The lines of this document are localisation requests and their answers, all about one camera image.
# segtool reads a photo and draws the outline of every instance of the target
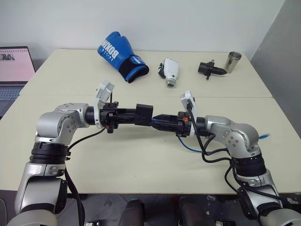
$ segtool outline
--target stainless steel cup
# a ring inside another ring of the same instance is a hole
[[[225,64],[224,69],[227,71],[227,73],[231,73],[233,69],[235,68],[238,61],[241,59],[241,54],[237,52],[230,52],[228,55],[227,62]]]

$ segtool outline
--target boxing glove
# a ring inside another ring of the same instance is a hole
[[[149,72],[149,67],[139,56],[134,54],[127,38],[121,36],[119,32],[112,32],[97,52],[117,69],[128,83]]]

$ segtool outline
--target gray wall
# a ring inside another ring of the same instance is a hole
[[[300,0],[286,0],[284,2],[278,16],[252,58],[251,63],[300,136]]]

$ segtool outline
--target white wall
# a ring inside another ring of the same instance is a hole
[[[241,51],[252,58],[284,0],[0,0],[0,46],[96,49],[112,31],[136,50]]]

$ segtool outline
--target white table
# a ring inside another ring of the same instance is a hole
[[[40,115],[62,103],[91,104],[92,98],[20,96],[0,121],[0,189],[18,189]],[[178,97],[115,95],[113,99],[119,101],[120,107],[154,105],[153,116],[182,111]],[[301,191],[301,141],[274,99],[197,97],[196,102],[199,116],[225,116],[253,125],[259,134],[270,133],[259,145],[278,191]],[[78,129],[73,141],[96,131],[94,126]],[[198,148],[195,138],[183,140]],[[212,142],[208,150],[219,147],[222,145]],[[151,127],[120,125],[113,134],[104,132],[76,145],[66,163],[80,193],[233,193],[223,180],[227,162],[204,163],[198,153],[185,149],[173,133]]]
[[[191,90],[195,97],[272,97],[245,54],[231,74],[206,80],[198,73],[200,62],[215,60],[224,67],[228,53],[135,51],[149,66],[147,75],[131,84],[96,50],[55,50],[22,90],[22,95],[93,95],[100,81],[115,84],[114,94],[144,97],[178,97]],[[166,58],[177,61],[180,74],[175,89],[166,88],[158,66]]]

